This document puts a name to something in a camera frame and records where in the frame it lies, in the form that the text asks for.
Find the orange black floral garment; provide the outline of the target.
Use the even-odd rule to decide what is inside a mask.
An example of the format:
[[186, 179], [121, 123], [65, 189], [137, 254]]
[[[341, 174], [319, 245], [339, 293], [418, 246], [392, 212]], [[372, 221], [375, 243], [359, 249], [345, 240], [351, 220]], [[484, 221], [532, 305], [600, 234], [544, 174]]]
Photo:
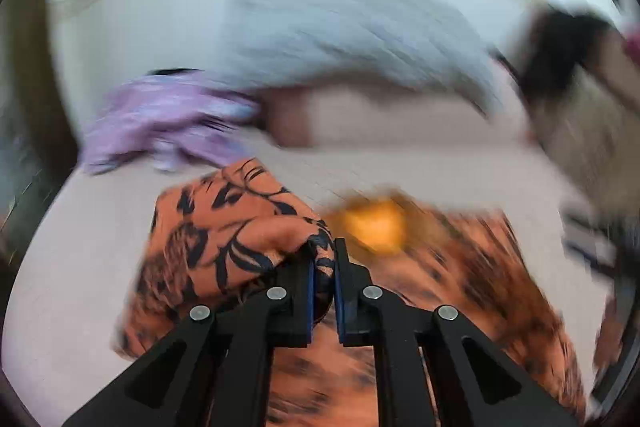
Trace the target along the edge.
[[586, 396], [559, 314], [529, 275], [506, 215], [448, 211], [397, 191], [352, 196], [316, 213], [254, 158], [169, 187], [157, 197], [116, 350], [134, 359], [195, 305], [242, 305], [284, 260], [316, 257], [321, 320], [306, 349], [274, 358], [271, 426], [373, 426], [373, 352], [342, 347], [329, 308], [335, 239], [374, 283], [410, 306], [456, 307], [577, 419]]

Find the pink quilted mattress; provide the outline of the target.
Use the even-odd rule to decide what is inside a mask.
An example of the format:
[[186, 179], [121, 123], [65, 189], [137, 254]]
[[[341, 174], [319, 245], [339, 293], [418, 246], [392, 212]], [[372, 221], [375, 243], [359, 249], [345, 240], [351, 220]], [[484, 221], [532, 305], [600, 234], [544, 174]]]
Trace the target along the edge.
[[[398, 188], [440, 208], [506, 213], [527, 268], [561, 314], [586, 388], [608, 284], [564, 254], [563, 207], [584, 207], [582, 192], [536, 147], [386, 146], [285, 150], [246, 132], [250, 155], [314, 209], [352, 193]], [[6, 309], [2, 367], [24, 406], [58, 426], [127, 361], [112, 339], [164, 188], [201, 176], [139, 159], [101, 176], [74, 172], [32, 238]]]

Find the purple floral garment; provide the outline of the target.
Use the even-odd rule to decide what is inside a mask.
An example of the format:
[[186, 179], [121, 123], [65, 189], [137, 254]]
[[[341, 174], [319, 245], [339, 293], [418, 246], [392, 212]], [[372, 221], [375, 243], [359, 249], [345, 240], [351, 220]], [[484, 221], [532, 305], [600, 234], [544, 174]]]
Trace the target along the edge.
[[165, 172], [190, 161], [224, 167], [246, 155], [240, 128], [259, 113], [256, 98], [207, 72], [159, 70], [112, 91], [85, 134], [78, 164], [93, 176], [143, 155]]

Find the striped floral back cushion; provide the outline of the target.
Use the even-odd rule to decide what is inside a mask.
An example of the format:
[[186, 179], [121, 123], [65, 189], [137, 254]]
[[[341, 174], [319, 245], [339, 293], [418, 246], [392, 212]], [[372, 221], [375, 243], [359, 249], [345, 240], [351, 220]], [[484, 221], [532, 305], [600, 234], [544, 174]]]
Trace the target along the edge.
[[607, 213], [639, 214], [639, 63], [615, 29], [600, 37], [564, 93], [530, 111], [544, 153]]

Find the pink bolster cushion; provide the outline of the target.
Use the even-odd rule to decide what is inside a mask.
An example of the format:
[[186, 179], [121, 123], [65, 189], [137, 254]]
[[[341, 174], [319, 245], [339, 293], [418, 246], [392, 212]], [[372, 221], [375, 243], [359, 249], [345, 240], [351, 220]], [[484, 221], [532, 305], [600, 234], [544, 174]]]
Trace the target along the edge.
[[529, 119], [509, 75], [497, 77], [501, 104], [487, 116], [454, 92], [413, 91], [368, 78], [323, 78], [262, 92], [266, 132], [283, 147], [511, 146]]

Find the grey quilted pillow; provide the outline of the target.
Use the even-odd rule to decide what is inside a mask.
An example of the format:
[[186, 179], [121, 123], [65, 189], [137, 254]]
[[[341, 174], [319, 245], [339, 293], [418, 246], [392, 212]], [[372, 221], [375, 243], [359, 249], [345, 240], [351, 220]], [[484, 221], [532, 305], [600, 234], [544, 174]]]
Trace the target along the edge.
[[213, 69], [233, 90], [311, 84], [332, 74], [501, 106], [484, 40], [440, 0], [228, 0]]

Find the black cloth on sofa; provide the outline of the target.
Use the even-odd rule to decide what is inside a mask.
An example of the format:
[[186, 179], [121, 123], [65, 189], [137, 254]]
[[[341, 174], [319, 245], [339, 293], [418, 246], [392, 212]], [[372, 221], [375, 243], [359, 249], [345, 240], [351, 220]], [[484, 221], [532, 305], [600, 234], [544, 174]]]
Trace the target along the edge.
[[511, 56], [494, 49], [491, 57], [510, 72], [524, 104], [532, 108], [562, 98], [573, 83], [574, 69], [589, 65], [613, 29], [610, 22], [588, 12], [545, 8], [515, 39]]

